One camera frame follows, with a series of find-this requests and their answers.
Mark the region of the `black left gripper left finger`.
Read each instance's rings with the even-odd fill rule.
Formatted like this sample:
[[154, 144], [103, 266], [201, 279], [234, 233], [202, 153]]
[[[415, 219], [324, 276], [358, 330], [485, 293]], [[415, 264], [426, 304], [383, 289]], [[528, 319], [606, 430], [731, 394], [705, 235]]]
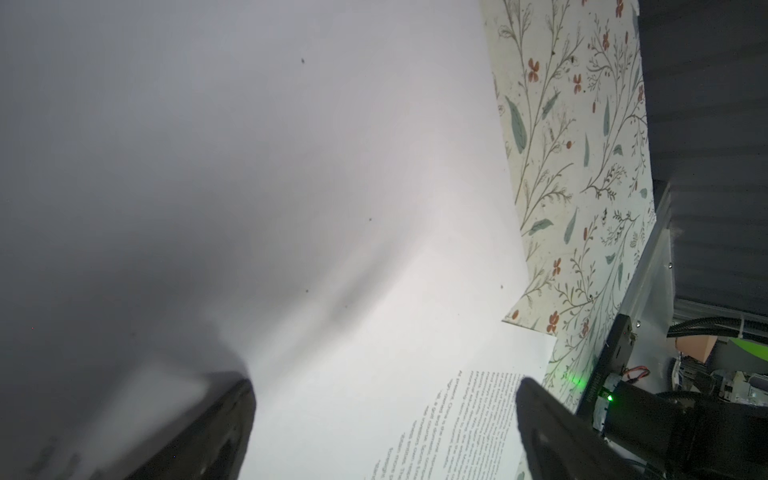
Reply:
[[245, 377], [218, 375], [197, 404], [161, 427], [124, 461], [126, 479], [237, 479], [257, 411]]

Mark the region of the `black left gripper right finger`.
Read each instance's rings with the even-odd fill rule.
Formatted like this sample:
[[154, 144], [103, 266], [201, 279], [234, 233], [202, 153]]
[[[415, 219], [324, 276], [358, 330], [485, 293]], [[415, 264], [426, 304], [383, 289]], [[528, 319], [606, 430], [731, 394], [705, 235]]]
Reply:
[[518, 430], [533, 479], [634, 479], [636, 469], [534, 379], [516, 392]]

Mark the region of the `printed paper sheet front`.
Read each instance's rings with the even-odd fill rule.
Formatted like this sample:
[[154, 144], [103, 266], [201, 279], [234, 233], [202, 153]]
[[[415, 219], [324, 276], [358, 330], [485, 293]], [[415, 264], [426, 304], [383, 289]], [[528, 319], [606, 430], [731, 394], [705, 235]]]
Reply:
[[556, 338], [502, 323], [374, 465], [369, 479], [514, 479], [516, 396], [543, 379]]

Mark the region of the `printed paper sheet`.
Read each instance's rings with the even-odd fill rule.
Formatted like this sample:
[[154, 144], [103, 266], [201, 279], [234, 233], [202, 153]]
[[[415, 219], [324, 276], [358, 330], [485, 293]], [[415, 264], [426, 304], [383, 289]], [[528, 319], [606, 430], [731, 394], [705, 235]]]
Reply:
[[476, 1], [5, 1], [1, 475], [118, 478], [245, 377], [358, 478], [528, 280]]
[[516, 396], [543, 379], [556, 338], [502, 323], [374, 465], [369, 479], [514, 479]]

